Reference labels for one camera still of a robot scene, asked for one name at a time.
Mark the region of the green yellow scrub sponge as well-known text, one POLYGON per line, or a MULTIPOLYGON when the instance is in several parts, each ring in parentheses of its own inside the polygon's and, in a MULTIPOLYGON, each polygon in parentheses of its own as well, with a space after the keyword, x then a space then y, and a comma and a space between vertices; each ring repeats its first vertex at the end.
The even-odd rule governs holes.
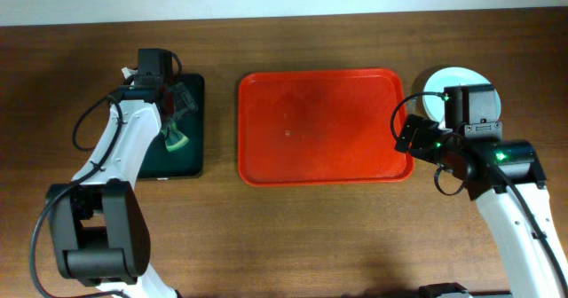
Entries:
POLYGON ((181 149, 189 142, 189 138, 180 131, 176 123, 171 123, 162 128, 161 133, 164 136, 164 144, 169 153, 181 149))

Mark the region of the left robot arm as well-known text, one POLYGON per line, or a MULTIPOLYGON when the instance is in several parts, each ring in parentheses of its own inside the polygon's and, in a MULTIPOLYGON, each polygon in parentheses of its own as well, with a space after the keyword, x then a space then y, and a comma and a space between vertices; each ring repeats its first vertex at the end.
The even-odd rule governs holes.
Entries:
POLYGON ((178 122, 197 111, 181 80, 178 56, 141 49, 124 83, 104 96, 109 119, 91 157, 67 184, 54 184, 30 241, 36 249, 44 222, 59 274, 95 288, 95 296, 177 297, 150 263, 151 241, 134 193, 138 173, 154 139, 168 152, 188 137, 178 122))

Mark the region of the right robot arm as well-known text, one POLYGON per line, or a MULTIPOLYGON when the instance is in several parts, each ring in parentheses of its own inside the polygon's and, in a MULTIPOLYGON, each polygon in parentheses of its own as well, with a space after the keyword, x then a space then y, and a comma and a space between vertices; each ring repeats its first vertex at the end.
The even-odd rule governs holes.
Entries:
POLYGON ((390 127, 396 151, 460 180, 493 235, 513 296, 565 297, 567 258, 533 145, 503 139, 491 84, 446 87, 437 96, 444 120, 409 114, 401 127, 390 127))

